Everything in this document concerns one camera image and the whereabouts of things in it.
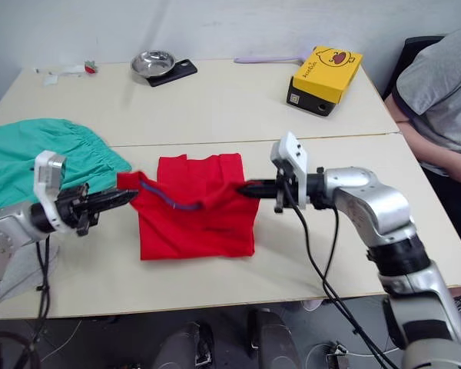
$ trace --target green cloth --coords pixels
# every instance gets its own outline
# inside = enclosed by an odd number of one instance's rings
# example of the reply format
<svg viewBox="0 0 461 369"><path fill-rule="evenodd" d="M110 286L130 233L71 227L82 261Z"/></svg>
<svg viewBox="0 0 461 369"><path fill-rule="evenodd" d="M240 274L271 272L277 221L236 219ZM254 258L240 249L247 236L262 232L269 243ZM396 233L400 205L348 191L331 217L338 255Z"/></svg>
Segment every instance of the green cloth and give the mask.
<svg viewBox="0 0 461 369"><path fill-rule="evenodd" d="M31 119L0 127L0 208L37 201L34 160L44 150L67 157L62 188L89 183L89 193L116 185L131 166L89 128L63 119Z"/></svg>

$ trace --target yellow box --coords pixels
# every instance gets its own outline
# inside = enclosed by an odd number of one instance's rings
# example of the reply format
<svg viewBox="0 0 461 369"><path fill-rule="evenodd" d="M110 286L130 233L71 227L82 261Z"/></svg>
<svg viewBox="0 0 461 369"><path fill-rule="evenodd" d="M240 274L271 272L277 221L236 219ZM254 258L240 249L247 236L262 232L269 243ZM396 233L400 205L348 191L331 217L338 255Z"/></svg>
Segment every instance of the yellow box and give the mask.
<svg viewBox="0 0 461 369"><path fill-rule="evenodd" d="M360 66L362 55L317 46L294 75L292 85L308 94L337 104Z"/></svg>

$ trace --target white table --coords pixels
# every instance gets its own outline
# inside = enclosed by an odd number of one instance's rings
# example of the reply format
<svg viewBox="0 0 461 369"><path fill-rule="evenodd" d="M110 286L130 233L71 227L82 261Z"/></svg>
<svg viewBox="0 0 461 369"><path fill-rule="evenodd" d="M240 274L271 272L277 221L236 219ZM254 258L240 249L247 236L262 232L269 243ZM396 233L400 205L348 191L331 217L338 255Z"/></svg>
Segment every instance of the white table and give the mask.
<svg viewBox="0 0 461 369"><path fill-rule="evenodd" d="M44 72L25 69L0 102L0 125L66 118L110 146L277 140L286 131L298 138L398 131L362 68L322 118L285 102L296 65L194 63L197 74L156 88L133 76L128 64L101 65L97 75L60 77L49 86Z"/></svg>
<svg viewBox="0 0 461 369"><path fill-rule="evenodd" d="M430 190L429 183L401 135L302 140L309 169L362 166L408 198L419 236L448 285L461 285L461 242ZM115 150L134 167L155 178L158 158L190 158L239 152L247 178L273 178L271 141L207 145L123 147ZM303 229L292 211L274 214L262 200L255 223L252 258L201 258L140 261L138 215L129 205L101 215L84 238L74 235L61 246L51 276L51 317L124 314L182 308L321 298L320 280L307 259ZM333 236L331 211L305 212L313 254L324 265ZM341 296L382 294L374 263L345 216L330 272ZM35 317L38 293L29 291L0 304L1 318Z"/></svg>

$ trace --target red object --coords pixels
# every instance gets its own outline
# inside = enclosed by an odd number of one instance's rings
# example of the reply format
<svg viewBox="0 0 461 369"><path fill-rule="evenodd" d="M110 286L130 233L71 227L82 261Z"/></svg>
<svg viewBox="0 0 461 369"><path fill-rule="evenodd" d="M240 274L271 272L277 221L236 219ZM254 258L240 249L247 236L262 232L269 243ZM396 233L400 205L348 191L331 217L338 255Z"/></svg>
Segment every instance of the red object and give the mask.
<svg viewBox="0 0 461 369"><path fill-rule="evenodd" d="M160 158L158 181L142 172L118 173L118 188L138 189L141 260L251 256L259 200L243 185L239 154L188 160Z"/></svg>
<svg viewBox="0 0 461 369"><path fill-rule="evenodd" d="M88 67L87 65L84 67L84 69L90 75L93 75L96 72L94 68Z"/></svg>

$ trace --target stainless steel bowl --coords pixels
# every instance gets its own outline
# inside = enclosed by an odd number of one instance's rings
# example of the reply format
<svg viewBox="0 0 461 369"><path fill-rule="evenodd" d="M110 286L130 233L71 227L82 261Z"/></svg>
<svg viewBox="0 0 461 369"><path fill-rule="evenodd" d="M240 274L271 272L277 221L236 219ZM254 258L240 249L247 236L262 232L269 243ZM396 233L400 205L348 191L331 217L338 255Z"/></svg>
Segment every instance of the stainless steel bowl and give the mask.
<svg viewBox="0 0 461 369"><path fill-rule="evenodd" d="M131 69L144 78L157 77L168 73L176 62L169 52L151 50L142 52L131 61Z"/></svg>

